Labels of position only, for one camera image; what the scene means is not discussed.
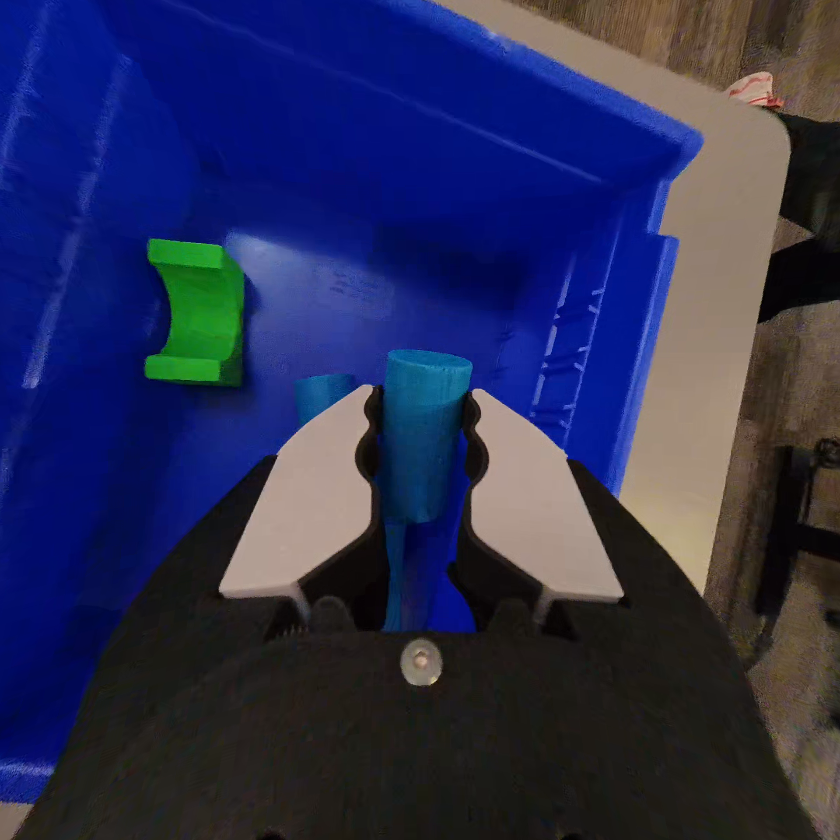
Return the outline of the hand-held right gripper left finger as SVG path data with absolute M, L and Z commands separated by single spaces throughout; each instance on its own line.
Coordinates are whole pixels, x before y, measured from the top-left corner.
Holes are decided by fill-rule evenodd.
M 387 613 L 380 466 L 381 386 L 359 385 L 281 447 L 218 591 L 228 600 L 288 599 L 308 623 L 341 600 L 362 631 Z

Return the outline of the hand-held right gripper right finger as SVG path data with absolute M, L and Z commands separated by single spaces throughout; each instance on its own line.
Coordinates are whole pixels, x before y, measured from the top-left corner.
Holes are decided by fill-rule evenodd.
M 625 593 L 564 451 L 482 389 L 465 396 L 465 492 L 448 576 L 478 632 L 518 600 L 545 627 L 557 603 Z

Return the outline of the blue wooden cylinder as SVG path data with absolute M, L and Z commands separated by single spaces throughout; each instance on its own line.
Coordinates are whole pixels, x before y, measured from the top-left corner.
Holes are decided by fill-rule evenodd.
M 357 387 L 353 374 L 321 374 L 296 380 L 293 385 L 300 427 L 327 411 Z
M 424 524 L 444 513 L 472 371 L 451 353 L 388 353 L 381 486 L 389 519 Z

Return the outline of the green wooden block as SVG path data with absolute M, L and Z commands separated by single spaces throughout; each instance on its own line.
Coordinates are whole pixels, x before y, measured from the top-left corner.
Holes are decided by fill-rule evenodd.
M 151 238 L 147 256 L 170 304 L 167 341 L 146 358 L 149 380 L 240 387 L 245 273 L 220 245 Z

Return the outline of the blue plastic bin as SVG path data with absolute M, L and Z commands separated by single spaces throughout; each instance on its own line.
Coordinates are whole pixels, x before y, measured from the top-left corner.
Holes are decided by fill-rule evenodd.
M 456 354 L 617 494 L 699 132 L 431 2 L 2 2 L 2 802 L 120 613 L 296 431 Z M 145 377 L 151 238 L 245 273 L 240 387 Z

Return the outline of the black table frame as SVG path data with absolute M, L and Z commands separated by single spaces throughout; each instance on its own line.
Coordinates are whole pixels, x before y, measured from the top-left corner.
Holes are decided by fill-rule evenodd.
M 839 468 L 838 439 L 822 438 L 812 449 L 786 445 L 778 448 L 778 454 L 773 512 L 754 599 L 754 611 L 773 620 L 781 614 L 801 552 L 839 561 L 838 532 L 809 521 L 816 475 Z

